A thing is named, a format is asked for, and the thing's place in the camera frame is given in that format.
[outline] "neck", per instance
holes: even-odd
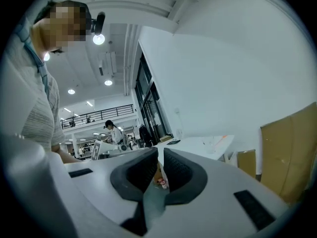
[[[48,48],[45,45],[45,40],[41,30],[40,22],[33,25],[30,29],[30,38],[35,48],[36,54],[44,61],[44,56],[48,52]]]

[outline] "black metal railing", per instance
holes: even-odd
[[[80,126],[83,124],[101,121],[101,120],[109,120],[113,117],[124,116],[127,114],[133,113],[133,107],[131,105],[116,107],[113,109],[105,109],[97,112],[91,112],[83,115],[79,115],[77,117],[67,118],[66,120],[61,120],[61,127],[63,129]]]

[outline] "blue strap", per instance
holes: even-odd
[[[35,64],[38,68],[38,73],[41,75],[42,83],[44,84],[44,90],[46,96],[49,97],[49,87],[48,87],[48,74],[47,74],[47,67],[45,62],[42,62],[39,56],[35,52],[35,48],[30,38],[30,31],[28,27],[26,27],[26,16],[23,15],[20,19],[19,23],[14,29],[14,33],[16,33],[21,42],[24,43],[24,48],[27,52],[33,57]]]

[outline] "black phone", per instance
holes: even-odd
[[[168,145],[174,145],[174,144],[177,144],[178,142],[180,142],[180,140],[171,141],[168,143]]]

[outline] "gray shirt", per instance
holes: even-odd
[[[48,72],[49,96],[46,96],[42,78],[31,55],[16,34],[10,37],[5,50],[14,69],[32,89],[36,102],[23,126],[22,135],[41,144],[46,152],[64,141],[58,117],[59,93],[55,79]]]

